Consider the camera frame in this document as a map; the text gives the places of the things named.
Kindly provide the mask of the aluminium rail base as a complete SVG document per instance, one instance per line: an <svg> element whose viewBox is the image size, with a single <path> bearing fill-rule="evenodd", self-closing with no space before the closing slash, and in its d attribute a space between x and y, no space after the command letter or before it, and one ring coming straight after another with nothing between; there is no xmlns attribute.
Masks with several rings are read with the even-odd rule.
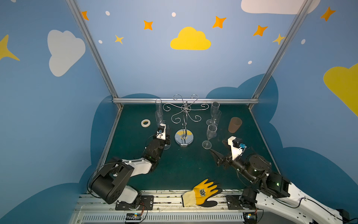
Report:
<svg viewBox="0 0 358 224"><path fill-rule="evenodd" d="M262 210L229 210L226 195L241 195L240 190L225 190L212 200L215 207L204 208L197 205L183 207L182 190L146 190L143 196L154 196L153 209L139 211L116 211L116 202L107 204L102 199L90 194L82 194L76 204L69 223L71 224L125 224L127 213L138 213L144 218L139 224L244 224L243 213L255 213L258 224L263 218L273 218L274 223L283 223L288 219Z"/></svg>

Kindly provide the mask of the aluminium frame post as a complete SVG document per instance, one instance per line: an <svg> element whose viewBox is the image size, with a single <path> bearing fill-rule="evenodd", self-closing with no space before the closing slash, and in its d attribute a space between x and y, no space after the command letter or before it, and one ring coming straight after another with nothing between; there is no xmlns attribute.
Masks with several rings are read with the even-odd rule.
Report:
<svg viewBox="0 0 358 224"><path fill-rule="evenodd" d="M300 9L298 10L291 26L289 27L283 42L280 44L272 62L270 63L267 71L265 72L263 78L261 79L258 87L256 88L253 96L252 96L252 103L248 105L248 109L251 111L255 104L259 103L259 97L262 94L263 90L265 89L268 81L272 77L274 71L276 70L277 66L279 65L281 59L283 58L286 50L288 49L290 43L294 39L296 33L300 29L302 23L304 22L305 18L307 17L308 11L310 6L312 5L313 0L305 0L301 5Z"/></svg>
<svg viewBox="0 0 358 224"><path fill-rule="evenodd" d="M96 44L94 42L94 39L90 33L90 30L86 24L86 21L82 15L82 11L80 10L80 6L78 5L77 1L75 0L66 0L71 13L73 14L73 17L82 33L82 35L84 36L84 39L88 45L88 48L96 62L96 65L107 85L107 88L112 96L112 99L114 98L118 98L118 94L117 91L114 87L113 81L104 65L104 62L99 54L99 51L96 47Z"/></svg>

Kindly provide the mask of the right aluminium frame post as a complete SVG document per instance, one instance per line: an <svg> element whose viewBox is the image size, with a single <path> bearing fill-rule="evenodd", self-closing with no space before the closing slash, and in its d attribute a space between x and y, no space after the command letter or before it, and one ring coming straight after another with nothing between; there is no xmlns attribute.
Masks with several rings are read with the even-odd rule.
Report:
<svg viewBox="0 0 358 224"><path fill-rule="evenodd" d="M248 105L248 109L251 111L255 104L259 103L259 97L262 94L263 90L265 89L268 81L272 77L274 71L276 70L277 66L279 65L281 59L283 58L286 50L288 49L290 43L294 39L296 33L300 29L302 23L304 22L305 18L307 17L308 11L310 6L312 5L313 0L305 0L301 5L300 9L298 10L291 26L289 27L283 42L280 44L272 62L270 63L267 71L265 72L263 78L261 79L258 87L256 88L253 96L252 96L252 103Z"/></svg>

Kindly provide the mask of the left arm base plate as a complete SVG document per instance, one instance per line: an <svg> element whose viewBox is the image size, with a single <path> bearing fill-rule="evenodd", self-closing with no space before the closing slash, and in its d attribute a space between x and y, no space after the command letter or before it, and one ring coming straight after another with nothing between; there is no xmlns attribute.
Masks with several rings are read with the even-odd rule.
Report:
<svg viewBox="0 0 358 224"><path fill-rule="evenodd" d="M137 196L132 203L127 203L124 201L117 201L115 210L116 211L139 211L143 208L145 210L151 211L153 209L153 203L154 203L154 196Z"/></svg>

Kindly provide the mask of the left controller board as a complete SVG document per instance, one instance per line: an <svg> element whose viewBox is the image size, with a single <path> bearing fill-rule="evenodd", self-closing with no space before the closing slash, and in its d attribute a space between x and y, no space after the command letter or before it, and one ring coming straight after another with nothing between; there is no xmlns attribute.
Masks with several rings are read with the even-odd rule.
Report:
<svg viewBox="0 0 358 224"><path fill-rule="evenodd" d="M139 224L142 222L143 218L144 216L140 216L138 213L127 213L124 222L125 224Z"/></svg>

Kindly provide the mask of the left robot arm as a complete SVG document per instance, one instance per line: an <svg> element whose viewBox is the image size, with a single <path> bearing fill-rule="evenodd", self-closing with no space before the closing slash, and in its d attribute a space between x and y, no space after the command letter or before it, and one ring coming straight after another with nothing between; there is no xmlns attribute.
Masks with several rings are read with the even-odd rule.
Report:
<svg viewBox="0 0 358 224"><path fill-rule="evenodd" d="M96 170L88 180L88 190L94 192L107 204L115 201L134 203L139 191L128 186L131 177L153 172L159 164L165 145L170 144L170 135L156 133L146 146L142 157L123 160L113 157L109 163Z"/></svg>

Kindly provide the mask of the white tape roll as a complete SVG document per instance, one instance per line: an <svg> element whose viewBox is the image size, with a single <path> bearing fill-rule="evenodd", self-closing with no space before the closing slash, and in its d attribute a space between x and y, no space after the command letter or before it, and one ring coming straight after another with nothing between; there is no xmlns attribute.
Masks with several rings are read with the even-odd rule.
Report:
<svg viewBox="0 0 358 224"><path fill-rule="evenodd" d="M147 128L151 125L151 121L149 119L144 119L141 121L141 126Z"/></svg>

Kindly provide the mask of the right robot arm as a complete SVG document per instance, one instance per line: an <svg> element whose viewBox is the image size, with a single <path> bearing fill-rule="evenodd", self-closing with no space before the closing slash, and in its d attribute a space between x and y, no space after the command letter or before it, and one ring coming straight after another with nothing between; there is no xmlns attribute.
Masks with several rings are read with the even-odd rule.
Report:
<svg viewBox="0 0 358 224"><path fill-rule="evenodd" d="M272 170L272 164L258 154L244 159L246 145L230 137L223 144L231 150L227 156L211 149L217 166L232 167L237 175L250 182L239 196L227 196L231 210L262 210L274 213L296 224L356 224L343 209L330 208L301 191L289 179Z"/></svg>

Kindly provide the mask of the brown oval pad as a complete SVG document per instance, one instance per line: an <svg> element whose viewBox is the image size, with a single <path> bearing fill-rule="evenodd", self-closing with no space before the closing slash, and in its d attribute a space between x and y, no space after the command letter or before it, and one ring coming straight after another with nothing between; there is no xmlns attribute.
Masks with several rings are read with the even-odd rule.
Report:
<svg viewBox="0 0 358 224"><path fill-rule="evenodd" d="M242 125L242 120L239 117L232 117L229 126L228 131L230 133L235 133Z"/></svg>

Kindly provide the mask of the left aluminium frame post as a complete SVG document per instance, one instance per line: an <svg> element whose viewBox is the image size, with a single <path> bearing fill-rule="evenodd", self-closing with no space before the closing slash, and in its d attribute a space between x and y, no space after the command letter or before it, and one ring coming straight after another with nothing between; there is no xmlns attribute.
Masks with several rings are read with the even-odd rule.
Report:
<svg viewBox="0 0 358 224"><path fill-rule="evenodd" d="M82 11L80 10L80 6L78 5L77 1L75 0L66 0L71 13L73 14L73 17L82 33L82 35L84 36L84 39L88 45L88 48L96 62L96 65L107 85L107 88L112 96L112 99L114 98L118 98L118 94L117 91L114 87L113 81L104 65L104 62L99 54L99 51L96 47L96 44L94 42L94 39L90 33L90 30L86 24L86 21L82 15Z"/></svg>

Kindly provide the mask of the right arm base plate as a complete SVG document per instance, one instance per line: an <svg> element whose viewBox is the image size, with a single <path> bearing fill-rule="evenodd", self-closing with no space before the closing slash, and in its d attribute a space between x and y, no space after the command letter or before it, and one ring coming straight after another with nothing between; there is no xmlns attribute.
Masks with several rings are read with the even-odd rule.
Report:
<svg viewBox="0 0 358 224"><path fill-rule="evenodd" d="M252 205L250 198L242 195L226 195L227 206L229 210L250 210Z"/></svg>

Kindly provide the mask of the chrome wine glass rack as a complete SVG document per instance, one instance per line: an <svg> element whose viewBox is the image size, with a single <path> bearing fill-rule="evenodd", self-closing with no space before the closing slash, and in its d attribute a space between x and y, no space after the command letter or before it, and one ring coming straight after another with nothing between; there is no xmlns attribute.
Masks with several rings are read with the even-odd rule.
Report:
<svg viewBox="0 0 358 224"><path fill-rule="evenodd" d="M194 141L194 134L187 128L188 121L191 120L195 123L198 123L202 120L202 117L199 115L195 115L194 118L192 118L190 112L205 111L209 108L209 105L204 103L200 105L199 109L193 109L192 105L196 104L198 99L199 96L196 94L192 94L189 100L185 100L181 95L175 94L172 100L173 102L179 101L180 103L182 103L181 106L171 102L167 102L163 105L163 109L165 112L171 111L171 106L180 109L178 113L173 114L171 116L172 123L182 125L182 128L178 130L174 135L174 140L180 147L188 147Z"/></svg>

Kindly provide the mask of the controller board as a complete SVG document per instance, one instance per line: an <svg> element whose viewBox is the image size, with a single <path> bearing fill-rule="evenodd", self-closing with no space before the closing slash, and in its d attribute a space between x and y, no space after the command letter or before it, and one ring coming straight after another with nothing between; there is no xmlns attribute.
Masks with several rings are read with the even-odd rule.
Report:
<svg viewBox="0 0 358 224"><path fill-rule="evenodd" d="M138 213L127 213L124 222L125 224L139 224L142 222L143 218L144 216L140 216Z"/></svg>
<svg viewBox="0 0 358 224"><path fill-rule="evenodd" d="M257 224L258 217L255 213L243 213L244 224Z"/></svg>

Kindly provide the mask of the yellow black work glove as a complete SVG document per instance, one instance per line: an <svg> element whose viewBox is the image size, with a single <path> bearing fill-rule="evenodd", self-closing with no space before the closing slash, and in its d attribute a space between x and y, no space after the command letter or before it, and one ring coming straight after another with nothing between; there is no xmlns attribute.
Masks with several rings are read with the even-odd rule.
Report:
<svg viewBox="0 0 358 224"><path fill-rule="evenodd" d="M191 191L185 192L182 198L183 207L201 206L204 208L215 207L217 201L209 201L210 198L222 193L220 184L210 178L196 185Z"/></svg>

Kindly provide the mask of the horizontal aluminium frame bar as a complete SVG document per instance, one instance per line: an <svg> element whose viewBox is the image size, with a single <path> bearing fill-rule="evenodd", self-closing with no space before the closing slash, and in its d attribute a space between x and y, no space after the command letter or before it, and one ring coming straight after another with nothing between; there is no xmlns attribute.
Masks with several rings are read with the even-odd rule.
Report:
<svg viewBox="0 0 358 224"><path fill-rule="evenodd" d="M157 98L114 98L113 103L117 104L155 104ZM194 104L206 104L212 102L218 102L220 104L258 104L258 99L191 99L191 98L183 98L183 99L170 99L170 98L162 98L162 103L172 103L172 104L180 104L180 103L194 103Z"/></svg>

